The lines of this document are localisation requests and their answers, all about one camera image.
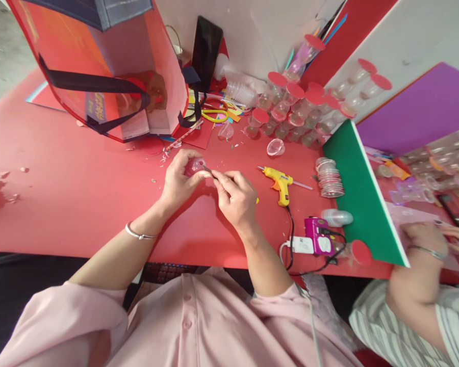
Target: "bangle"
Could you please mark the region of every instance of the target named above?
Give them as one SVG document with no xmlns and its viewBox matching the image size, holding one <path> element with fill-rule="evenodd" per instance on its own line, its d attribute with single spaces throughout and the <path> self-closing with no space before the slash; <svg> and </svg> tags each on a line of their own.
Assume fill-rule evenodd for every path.
<svg viewBox="0 0 459 367">
<path fill-rule="evenodd" d="M 432 255 L 433 257 L 435 257 L 436 259 L 439 259 L 441 261 L 443 261 L 447 257 L 446 254 L 444 255 L 444 254 L 441 254 L 440 252 L 433 251 L 433 250 L 427 249 L 425 247 L 417 246 L 417 245 L 410 245 L 408 248 L 414 248 L 414 249 L 417 249 L 417 250 L 421 250 L 421 251 L 427 252 L 430 255 Z"/>
<path fill-rule="evenodd" d="M 158 235 L 150 236 L 147 234 L 137 234 L 133 232 L 133 230 L 130 228 L 131 223 L 132 222 L 129 222 L 128 224 L 126 224 L 126 227 L 125 227 L 126 232 L 129 233 L 131 236 L 136 237 L 139 240 L 154 240 L 156 237 L 158 237 Z"/>
</svg>

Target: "pink shirt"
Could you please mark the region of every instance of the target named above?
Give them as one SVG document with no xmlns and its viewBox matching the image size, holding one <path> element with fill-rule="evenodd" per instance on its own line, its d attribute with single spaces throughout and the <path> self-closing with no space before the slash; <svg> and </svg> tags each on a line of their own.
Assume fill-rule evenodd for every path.
<svg viewBox="0 0 459 367">
<path fill-rule="evenodd" d="M 316 366 L 308 300 L 250 298 L 226 272 L 183 274 L 140 300 L 66 282 L 35 294 L 0 355 L 11 366 Z M 361 366 L 315 319 L 324 366 Z"/>
</svg>

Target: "shopping bag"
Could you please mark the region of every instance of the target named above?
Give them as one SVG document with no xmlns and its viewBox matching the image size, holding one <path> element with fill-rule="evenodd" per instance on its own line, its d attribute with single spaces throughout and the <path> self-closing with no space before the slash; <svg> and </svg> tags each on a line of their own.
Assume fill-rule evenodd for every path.
<svg viewBox="0 0 459 367">
<path fill-rule="evenodd" d="M 153 1 L 8 4 L 55 98 L 76 119 L 120 142 L 190 125 L 182 118 L 188 86 Z"/>
</svg>

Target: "floor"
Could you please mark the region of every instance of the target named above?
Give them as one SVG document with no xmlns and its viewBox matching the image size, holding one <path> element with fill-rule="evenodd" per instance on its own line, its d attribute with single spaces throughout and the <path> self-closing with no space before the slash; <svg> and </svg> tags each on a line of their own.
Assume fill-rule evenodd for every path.
<svg viewBox="0 0 459 367">
<path fill-rule="evenodd" d="M 15 17 L 0 1 L 0 98 L 35 67 L 36 61 Z"/>
</svg>

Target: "purple board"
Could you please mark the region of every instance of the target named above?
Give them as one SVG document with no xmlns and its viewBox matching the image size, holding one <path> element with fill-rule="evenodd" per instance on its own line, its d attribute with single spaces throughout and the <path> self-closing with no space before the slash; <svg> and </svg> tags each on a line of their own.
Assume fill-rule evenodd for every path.
<svg viewBox="0 0 459 367">
<path fill-rule="evenodd" d="M 459 70 L 440 63 L 357 125 L 364 145 L 403 155 L 459 130 Z"/>
</svg>

